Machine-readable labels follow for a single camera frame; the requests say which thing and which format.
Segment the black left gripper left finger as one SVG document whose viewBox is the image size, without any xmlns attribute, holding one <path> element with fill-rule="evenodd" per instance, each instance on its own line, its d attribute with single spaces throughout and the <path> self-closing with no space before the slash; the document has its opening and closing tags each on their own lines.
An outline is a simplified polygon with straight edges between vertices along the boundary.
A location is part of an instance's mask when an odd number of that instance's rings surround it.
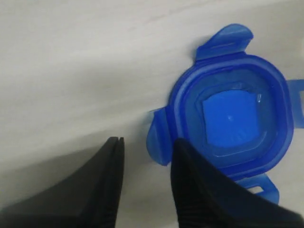
<svg viewBox="0 0 304 228">
<path fill-rule="evenodd" d="M 110 137 L 82 167 L 51 188 L 10 205 L 2 228 L 114 228 L 124 177 L 124 139 Z"/>
</svg>

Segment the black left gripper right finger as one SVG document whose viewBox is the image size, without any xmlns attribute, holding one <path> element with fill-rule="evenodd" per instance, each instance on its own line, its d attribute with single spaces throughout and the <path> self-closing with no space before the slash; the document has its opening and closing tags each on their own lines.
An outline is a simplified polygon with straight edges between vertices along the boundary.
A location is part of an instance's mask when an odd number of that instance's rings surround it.
<svg viewBox="0 0 304 228">
<path fill-rule="evenodd" d="M 180 228 L 302 228 L 303 217 L 255 195 L 185 139 L 173 146 L 171 189 Z"/>
</svg>

